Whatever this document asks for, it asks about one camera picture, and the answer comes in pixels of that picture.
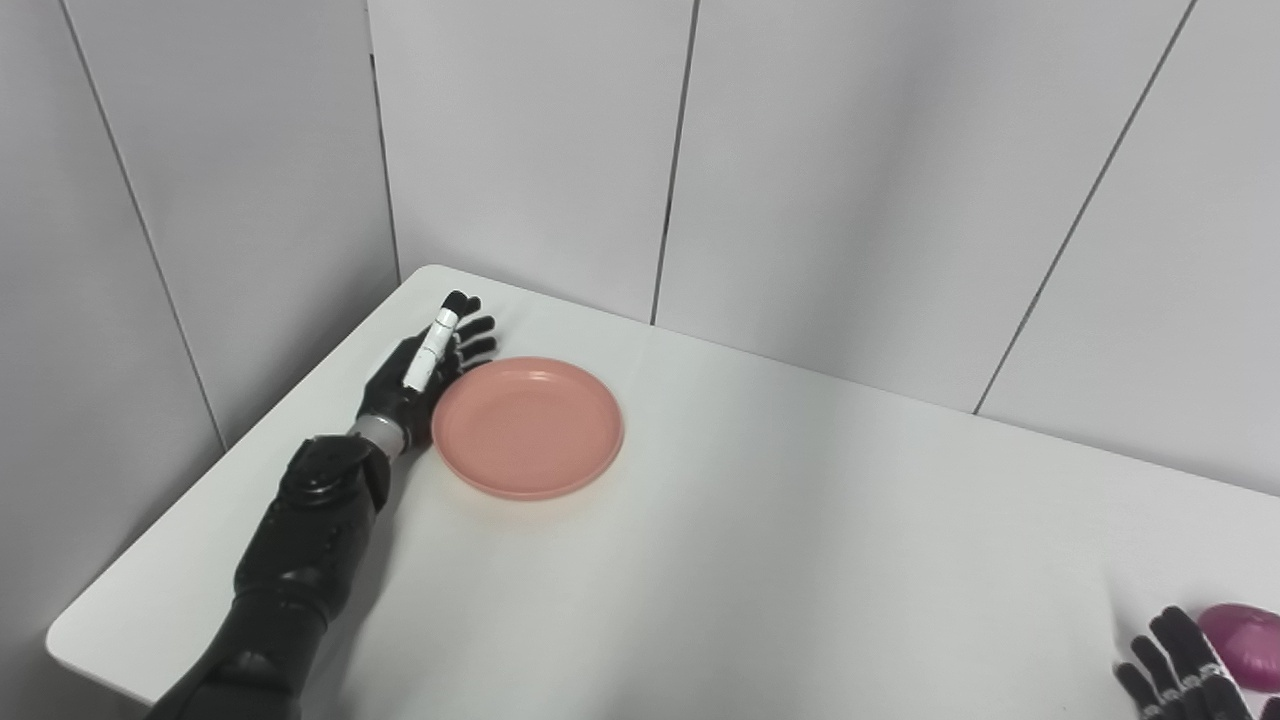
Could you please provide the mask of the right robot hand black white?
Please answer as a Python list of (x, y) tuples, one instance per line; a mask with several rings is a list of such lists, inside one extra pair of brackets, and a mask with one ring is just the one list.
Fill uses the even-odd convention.
[(1114, 679), (1139, 719), (1253, 719), (1240, 687), (1181, 607), (1165, 607), (1130, 644)]

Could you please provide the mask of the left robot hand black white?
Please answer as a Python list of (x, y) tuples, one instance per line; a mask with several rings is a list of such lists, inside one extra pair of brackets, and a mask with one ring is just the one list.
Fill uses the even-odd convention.
[(495, 356), (495, 328), (480, 297), (452, 291), (430, 324), (402, 340), (374, 372), (349, 433), (392, 459), (428, 447), (444, 392)]

